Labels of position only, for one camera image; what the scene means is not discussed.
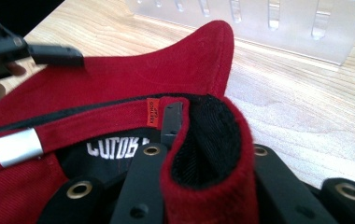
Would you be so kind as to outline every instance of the black clamp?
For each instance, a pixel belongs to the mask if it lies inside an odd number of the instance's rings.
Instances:
[[[53,45],[29,45],[0,24],[0,79],[10,77],[6,63],[32,57],[36,64],[82,66],[80,51],[70,47]]]

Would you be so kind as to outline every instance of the black mesh lining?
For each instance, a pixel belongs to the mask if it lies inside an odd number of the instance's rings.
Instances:
[[[240,130],[233,113],[219,99],[206,96],[190,107],[190,128],[172,164],[182,186],[204,189],[220,183],[240,158]]]

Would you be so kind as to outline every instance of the screw hole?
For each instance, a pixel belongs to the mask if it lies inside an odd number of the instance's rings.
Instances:
[[[148,206],[141,203],[131,209],[130,215],[133,218],[140,219],[145,217],[148,214],[148,212],[149,212]]]
[[[349,183],[340,183],[335,186],[335,189],[344,197],[355,201],[355,186]]]
[[[309,209],[305,206],[297,205],[296,212],[304,215],[305,217],[307,217],[309,219],[313,219],[315,217],[314,211],[312,211],[311,209]]]
[[[79,181],[67,190],[67,197],[70,199],[80,199],[87,196],[92,190],[90,181]]]
[[[256,156],[266,156],[266,155],[268,155],[268,151],[265,150],[265,149],[262,148],[262,147],[255,147],[255,148],[254,148],[254,154],[255,154]]]
[[[148,147],[143,152],[148,156],[154,156],[160,153],[160,149],[157,147]]]

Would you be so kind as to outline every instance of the brass grommet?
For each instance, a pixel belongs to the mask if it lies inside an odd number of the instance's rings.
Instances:
[[[255,147],[254,148],[254,154],[256,156],[266,156],[266,155],[268,155],[268,151],[265,148],[262,148],[262,147]]]
[[[80,199],[88,195],[92,190],[92,184],[90,181],[79,181],[69,188],[66,195],[70,199]]]
[[[340,183],[335,185],[335,189],[344,197],[355,201],[355,186],[349,183]]]
[[[155,146],[150,146],[150,147],[146,147],[143,152],[148,155],[148,156],[154,156],[157,155],[158,153],[160,153],[160,149],[158,147]]]

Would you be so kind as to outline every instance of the metal eyelet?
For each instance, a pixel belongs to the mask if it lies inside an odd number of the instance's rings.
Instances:
[[[92,184],[90,181],[79,181],[67,190],[67,197],[70,199],[80,199],[87,196],[92,190]]]

